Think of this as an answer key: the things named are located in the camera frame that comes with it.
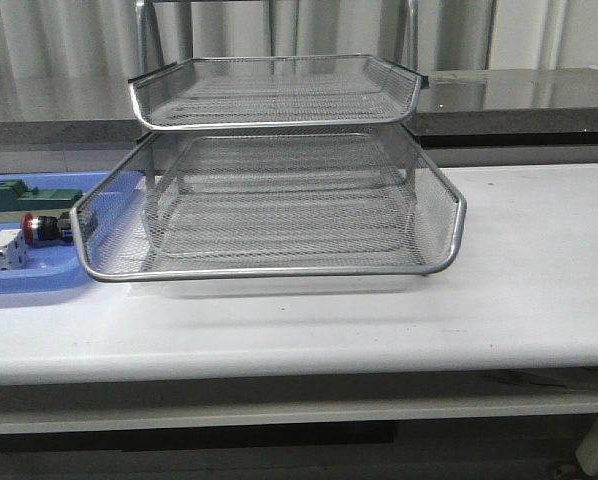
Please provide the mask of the white circuit breaker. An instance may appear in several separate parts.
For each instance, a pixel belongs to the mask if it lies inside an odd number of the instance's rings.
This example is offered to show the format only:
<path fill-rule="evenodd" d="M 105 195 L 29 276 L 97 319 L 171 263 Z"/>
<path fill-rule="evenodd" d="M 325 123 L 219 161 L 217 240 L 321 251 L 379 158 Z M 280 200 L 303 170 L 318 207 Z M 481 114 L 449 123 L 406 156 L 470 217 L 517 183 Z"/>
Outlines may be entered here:
<path fill-rule="evenodd" d="M 0 230 L 0 271 L 19 270 L 28 262 L 28 245 L 21 229 Z"/>

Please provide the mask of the mesh tray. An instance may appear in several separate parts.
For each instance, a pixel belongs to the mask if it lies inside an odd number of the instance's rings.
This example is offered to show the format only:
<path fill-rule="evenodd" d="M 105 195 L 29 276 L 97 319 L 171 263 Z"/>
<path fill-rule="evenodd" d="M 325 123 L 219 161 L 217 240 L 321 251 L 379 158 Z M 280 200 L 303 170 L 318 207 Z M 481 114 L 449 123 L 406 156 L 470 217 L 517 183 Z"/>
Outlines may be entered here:
<path fill-rule="evenodd" d="M 70 213 L 102 282 L 428 275 L 467 203 L 400 125 L 146 135 Z"/>
<path fill-rule="evenodd" d="M 191 58 L 129 80 L 153 131 L 384 124 L 415 112 L 424 76 L 368 54 Z"/>

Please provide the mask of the white pleated curtain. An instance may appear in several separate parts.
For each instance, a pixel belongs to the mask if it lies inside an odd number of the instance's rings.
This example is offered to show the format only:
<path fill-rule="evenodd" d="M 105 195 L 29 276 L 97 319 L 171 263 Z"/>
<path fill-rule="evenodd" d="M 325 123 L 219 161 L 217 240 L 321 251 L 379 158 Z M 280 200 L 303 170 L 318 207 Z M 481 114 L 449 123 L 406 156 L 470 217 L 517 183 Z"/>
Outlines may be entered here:
<path fill-rule="evenodd" d="M 162 4 L 167 60 L 191 56 L 371 53 L 408 45 L 395 1 Z M 422 1 L 423 73 L 594 69 L 598 1 Z M 138 71 L 131 1 L 0 1 L 0 79 L 131 77 Z"/>

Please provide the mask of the green terminal block module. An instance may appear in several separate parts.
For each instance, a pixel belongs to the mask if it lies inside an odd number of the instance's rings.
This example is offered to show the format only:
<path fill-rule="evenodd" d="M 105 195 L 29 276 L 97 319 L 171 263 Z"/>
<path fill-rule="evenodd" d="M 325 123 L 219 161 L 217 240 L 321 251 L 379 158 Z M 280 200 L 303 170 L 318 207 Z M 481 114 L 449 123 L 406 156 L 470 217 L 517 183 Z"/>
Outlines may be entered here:
<path fill-rule="evenodd" d="M 0 180 L 0 223 L 18 222 L 25 213 L 59 216 L 82 196 L 81 189 L 29 187 L 21 179 Z"/>

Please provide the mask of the red emergency stop button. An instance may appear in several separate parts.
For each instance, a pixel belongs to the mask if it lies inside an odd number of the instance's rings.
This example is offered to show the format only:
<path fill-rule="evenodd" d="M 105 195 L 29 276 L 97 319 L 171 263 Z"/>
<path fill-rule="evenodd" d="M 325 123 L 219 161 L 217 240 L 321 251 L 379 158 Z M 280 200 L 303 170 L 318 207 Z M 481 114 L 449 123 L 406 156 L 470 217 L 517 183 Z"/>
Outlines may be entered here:
<path fill-rule="evenodd" d="M 60 243 L 72 244 L 77 231 L 77 225 L 73 225 L 69 211 L 55 216 L 35 216 L 26 212 L 20 218 L 20 228 L 25 243 L 35 248 Z"/>

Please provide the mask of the grey stone counter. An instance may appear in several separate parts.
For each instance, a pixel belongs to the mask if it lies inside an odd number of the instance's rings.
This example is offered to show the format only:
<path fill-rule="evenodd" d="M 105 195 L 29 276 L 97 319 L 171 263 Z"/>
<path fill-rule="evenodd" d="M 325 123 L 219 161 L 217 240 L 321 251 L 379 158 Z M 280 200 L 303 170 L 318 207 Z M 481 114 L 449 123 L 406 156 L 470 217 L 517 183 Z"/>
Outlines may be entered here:
<path fill-rule="evenodd" d="M 406 127 L 441 167 L 598 163 L 598 70 L 433 72 Z M 0 79 L 0 174 L 109 170 L 140 134 L 124 77 Z"/>

